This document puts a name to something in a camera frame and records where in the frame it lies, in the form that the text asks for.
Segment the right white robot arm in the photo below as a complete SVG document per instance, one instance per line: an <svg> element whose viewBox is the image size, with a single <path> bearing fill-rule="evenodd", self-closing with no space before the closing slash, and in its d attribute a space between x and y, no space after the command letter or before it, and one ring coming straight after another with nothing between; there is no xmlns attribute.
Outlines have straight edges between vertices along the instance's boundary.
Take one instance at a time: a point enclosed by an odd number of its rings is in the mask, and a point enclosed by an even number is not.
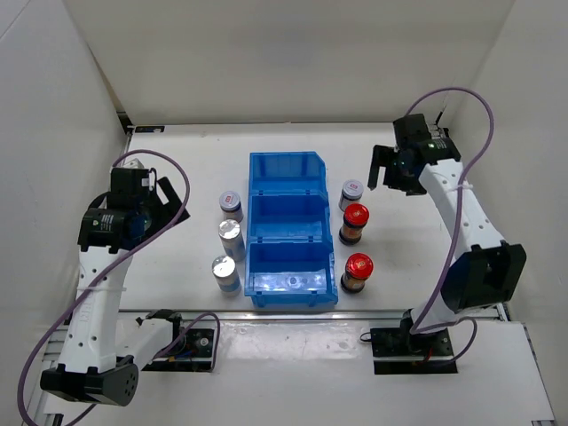
<svg viewBox="0 0 568 426"><path fill-rule="evenodd" d="M465 166L455 143L431 134L423 114L409 114L393 123L394 146L373 149L368 186L383 183L407 195L428 195L451 237L450 264L433 295L408 311L401 321L398 343L417 355L431 335L459 323L467 314L509 301L525 267L526 253L510 244L493 226L463 178Z"/></svg>

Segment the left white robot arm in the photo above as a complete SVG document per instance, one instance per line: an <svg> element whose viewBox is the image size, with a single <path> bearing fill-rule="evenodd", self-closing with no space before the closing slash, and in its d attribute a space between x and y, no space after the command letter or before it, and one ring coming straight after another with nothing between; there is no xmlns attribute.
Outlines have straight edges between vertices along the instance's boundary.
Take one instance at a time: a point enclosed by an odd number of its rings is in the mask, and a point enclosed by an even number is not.
<svg viewBox="0 0 568 426"><path fill-rule="evenodd" d="M138 159L112 168L107 192L83 215L78 245L78 305L70 321L58 364L42 372L40 387L71 402L127 406L140 371L163 351L185 348L180 314L150 312L136 319L133 331L116 342L125 278L135 253L171 227L187 220L186 198L178 197L166 177Z"/></svg>

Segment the red-lid jar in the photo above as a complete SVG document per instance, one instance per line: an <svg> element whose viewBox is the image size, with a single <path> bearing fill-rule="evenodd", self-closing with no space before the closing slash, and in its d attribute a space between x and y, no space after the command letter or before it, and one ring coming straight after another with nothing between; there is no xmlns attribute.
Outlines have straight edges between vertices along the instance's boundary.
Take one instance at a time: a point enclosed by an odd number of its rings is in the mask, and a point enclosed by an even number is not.
<svg viewBox="0 0 568 426"><path fill-rule="evenodd" d="M369 220L369 210L360 203L350 204L343 213L343 225L339 231L339 239L345 245L357 244Z"/></svg>
<svg viewBox="0 0 568 426"><path fill-rule="evenodd" d="M364 253L354 253L346 261L341 277L342 289L351 294L361 292L374 270L372 259Z"/></svg>

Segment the white-lid jar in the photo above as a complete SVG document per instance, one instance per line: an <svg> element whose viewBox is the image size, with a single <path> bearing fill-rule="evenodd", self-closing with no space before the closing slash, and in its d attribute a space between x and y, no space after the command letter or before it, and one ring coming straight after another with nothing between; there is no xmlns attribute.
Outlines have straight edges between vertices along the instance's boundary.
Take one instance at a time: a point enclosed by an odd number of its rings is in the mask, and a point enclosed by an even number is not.
<svg viewBox="0 0 568 426"><path fill-rule="evenodd" d="M341 211L352 203L358 203L364 193L363 184L357 179L348 179L343 183L338 207Z"/></svg>
<svg viewBox="0 0 568 426"><path fill-rule="evenodd" d="M225 220L234 220L240 223L243 219L241 198L235 191L223 192L219 197L219 206Z"/></svg>

